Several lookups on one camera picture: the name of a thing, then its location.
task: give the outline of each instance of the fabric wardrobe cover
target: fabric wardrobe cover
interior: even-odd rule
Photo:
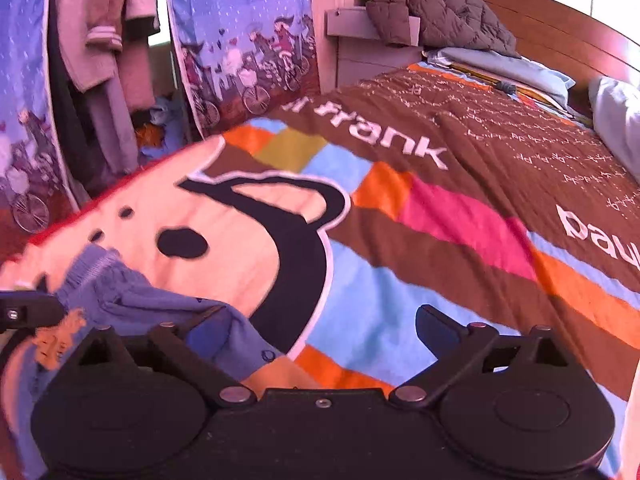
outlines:
[[[76,207],[50,110],[49,0],[0,0],[0,262]]]
[[[319,94],[311,0],[167,0],[203,137]]]

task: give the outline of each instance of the pillow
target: pillow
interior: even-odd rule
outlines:
[[[514,79],[551,95],[562,108],[568,108],[568,88],[575,84],[569,76],[525,58],[501,56],[497,52],[447,47],[428,55],[429,62],[448,66],[462,62],[497,75]]]
[[[589,83],[593,129],[611,153],[640,182],[640,91],[601,76]]]

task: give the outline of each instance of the wooden headboard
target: wooden headboard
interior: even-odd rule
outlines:
[[[588,85],[600,74],[640,86],[640,45],[604,23],[555,0],[484,1],[518,38],[520,54],[576,81],[569,104],[579,112],[591,115]]]

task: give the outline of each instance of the cartoon figure print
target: cartoon figure print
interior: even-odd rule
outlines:
[[[183,43],[180,52],[198,120],[203,128],[209,129],[220,122],[220,110],[216,104],[216,93],[207,78],[207,72],[210,73],[210,67],[203,67],[198,62],[198,54],[202,49],[202,45],[203,43]]]
[[[55,147],[47,135],[50,126],[26,108],[18,112],[17,121],[25,129],[26,140],[11,144],[7,135],[0,134],[2,188],[15,224],[36,234],[49,225],[47,202],[61,189],[62,178]]]
[[[300,26],[301,34],[292,33],[294,23]],[[277,17],[273,21],[273,36],[263,33],[261,22],[250,23],[246,34],[254,48],[247,52],[239,46],[241,36],[227,40],[229,34],[225,28],[220,28],[218,33],[220,38],[208,42],[203,54],[200,53],[204,43],[181,45],[194,107],[206,130],[220,121],[222,103],[231,116],[238,113],[234,108],[237,97],[251,115],[265,113],[272,101],[271,91],[276,88],[299,90],[302,77],[310,71],[309,60],[316,56],[313,20],[308,14],[298,20],[295,16]]]
[[[277,186],[282,188],[280,199],[306,192],[316,195],[322,206],[304,216],[287,210],[277,200],[267,198],[269,188]],[[276,275],[262,301],[244,313],[266,341],[281,352],[290,352],[312,328],[318,309],[322,309],[323,291],[332,278],[324,231],[342,221],[351,203],[348,195],[328,182],[281,171],[232,172],[203,180],[187,178],[177,187],[246,215],[270,237],[277,252]],[[207,232],[193,228],[185,232],[181,226],[178,230],[162,230],[156,240],[161,253],[189,259],[193,258],[193,251],[187,249],[187,240],[199,239],[201,244],[210,246],[207,237]],[[204,251],[202,245],[198,254]]]

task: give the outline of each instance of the hanging clothes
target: hanging clothes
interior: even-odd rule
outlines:
[[[132,173],[138,167],[138,145],[117,70],[84,95],[110,170],[116,175]]]
[[[125,0],[88,0],[86,44],[122,50],[122,9]]]
[[[47,50],[49,52],[49,81],[53,120],[58,126],[58,142],[65,155],[65,162],[71,175],[85,189],[91,187],[98,177],[92,164],[88,164],[88,139],[76,111],[76,102],[72,98],[72,83],[60,55],[58,40],[58,12],[55,0],[49,0],[49,28],[47,30]]]
[[[102,154],[111,173],[130,173],[138,147],[129,114],[156,102],[146,40],[157,31],[156,0],[55,1],[61,58],[84,94]]]

